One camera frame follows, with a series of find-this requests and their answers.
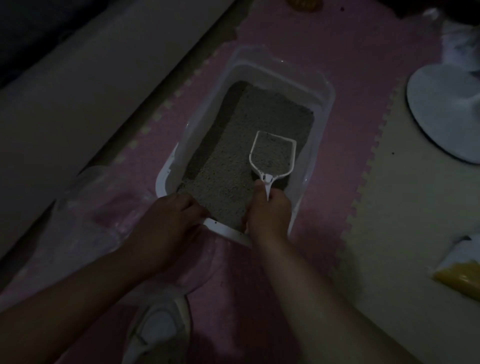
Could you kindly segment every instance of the pink foam mat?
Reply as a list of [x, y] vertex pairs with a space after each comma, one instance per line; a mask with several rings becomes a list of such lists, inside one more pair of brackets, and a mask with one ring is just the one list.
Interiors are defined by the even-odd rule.
[[[259, 0], [238, 29], [165, 102], [117, 159], [116, 168], [154, 189], [155, 179], [189, 116], [241, 45], [265, 44], [299, 67], [322, 71], [336, 101], [316, 168], [292, 233], [293, 242], [323, 273], [337, 264], [361, 174], [399, 77], [440, 59], [440, 36], [420, 16], [404, 20], [374, 0], [325, 1], [321, 12], [300, 13], [283, 0]], [[252, 251], [232, 245], [223, 264], [188, 296], [195, 363], [293, 363], [298, 348]], [[118, 363], [131, 308], [113, 308], [66, 356], [66, 363]]]

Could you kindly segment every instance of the beige foam mat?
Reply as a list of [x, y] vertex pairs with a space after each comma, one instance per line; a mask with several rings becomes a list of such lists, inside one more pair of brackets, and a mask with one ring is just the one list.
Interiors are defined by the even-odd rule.
[[456, 238], [480, 226], [480, 167], [433, 145], [395, 90], [369, 161], [334, 281], [425, 363], [478, 361], [480, 303], [429, 278]]

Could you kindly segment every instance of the left hand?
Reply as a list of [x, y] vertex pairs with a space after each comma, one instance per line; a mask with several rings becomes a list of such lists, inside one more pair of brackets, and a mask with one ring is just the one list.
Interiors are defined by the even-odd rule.
[[145, 212], [119, 250], [146, 274], [154, 274], [170, 263], [182, 243], [192, 239], [208, 216], [208, 210], [189, 194], [161, 197]]

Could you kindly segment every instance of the litter scoop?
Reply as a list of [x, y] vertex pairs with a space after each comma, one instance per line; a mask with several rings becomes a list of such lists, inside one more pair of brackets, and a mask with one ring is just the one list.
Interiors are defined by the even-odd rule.
[[273, 182], [292, 173], [295, 166], [296, 149], [297, 142], [293, 139], [257, 131], [250, 150], [249, 161], [252, 170], [265, 183], [267, 200]]

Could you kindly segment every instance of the hand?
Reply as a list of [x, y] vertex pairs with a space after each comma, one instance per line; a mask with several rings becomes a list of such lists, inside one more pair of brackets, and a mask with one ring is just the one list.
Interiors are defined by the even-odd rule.
[[292, 204], [283, 191], [270, 190], [267, 201], [265, 184], [255, 181], [253, 198], [242, 219], [248, 223], [249, 234], [254, 244], [269, 241], [286, 241], [290, 224]]
[[153, 274], [170, 263], [182, 243], [191, 241], [199, 224], [209, 216], [189, 194], [170, 194], [157, 199], [145, 212], [120, 248], [139, 269]]

